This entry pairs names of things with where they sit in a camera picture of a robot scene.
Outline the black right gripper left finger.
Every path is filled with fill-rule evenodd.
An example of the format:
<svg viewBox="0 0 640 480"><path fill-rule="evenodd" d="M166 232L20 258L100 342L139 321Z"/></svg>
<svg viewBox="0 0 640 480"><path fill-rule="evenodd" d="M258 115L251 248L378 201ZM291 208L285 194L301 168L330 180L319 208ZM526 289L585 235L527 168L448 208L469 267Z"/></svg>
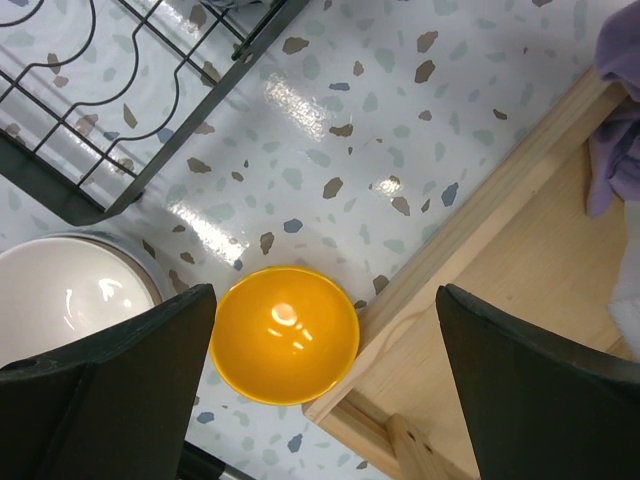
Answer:
<svg viewBox="0 0 640 480"><path fill-rule="evenodd" d="M196 285L2 367L2 478L176 478L215 312Z"/></svg>

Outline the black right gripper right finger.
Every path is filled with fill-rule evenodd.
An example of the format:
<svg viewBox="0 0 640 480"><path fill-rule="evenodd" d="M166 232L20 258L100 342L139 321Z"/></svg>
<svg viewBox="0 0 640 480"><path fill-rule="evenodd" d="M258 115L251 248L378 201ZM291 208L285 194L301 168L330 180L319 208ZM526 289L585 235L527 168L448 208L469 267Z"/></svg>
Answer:
<svg viewBox="0 0 640 480"><path fill-rule="evenodd" d="M436 310L481 478L638 478L637 363L453 284Z"/></svg>

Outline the white ceramic bowl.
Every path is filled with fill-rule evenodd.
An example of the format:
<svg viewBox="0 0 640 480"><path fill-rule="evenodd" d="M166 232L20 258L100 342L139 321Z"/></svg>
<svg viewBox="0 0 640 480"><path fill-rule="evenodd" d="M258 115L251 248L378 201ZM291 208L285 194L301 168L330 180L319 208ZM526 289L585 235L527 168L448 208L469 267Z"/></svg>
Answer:
<svg viewBox="0 0 640 480"><path fill-rule="evenodd" d="M106 232L23 242L1 254L1 363L80 340L172 295L152 255Z"/></svg>

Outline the yellow bowl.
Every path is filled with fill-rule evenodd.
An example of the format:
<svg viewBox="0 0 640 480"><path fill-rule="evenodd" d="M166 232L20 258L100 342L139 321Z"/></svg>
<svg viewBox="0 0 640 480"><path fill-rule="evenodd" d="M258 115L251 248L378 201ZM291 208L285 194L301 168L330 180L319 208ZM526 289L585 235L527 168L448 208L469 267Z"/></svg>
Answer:
<svg viewBox="0 0 640 480"><path fill-rule="evenodd" d="M356 310L330 278L276 266L233 285L218 302L210 354L220 377L263 404L310 402L351 370L360 344Z"/></svg>

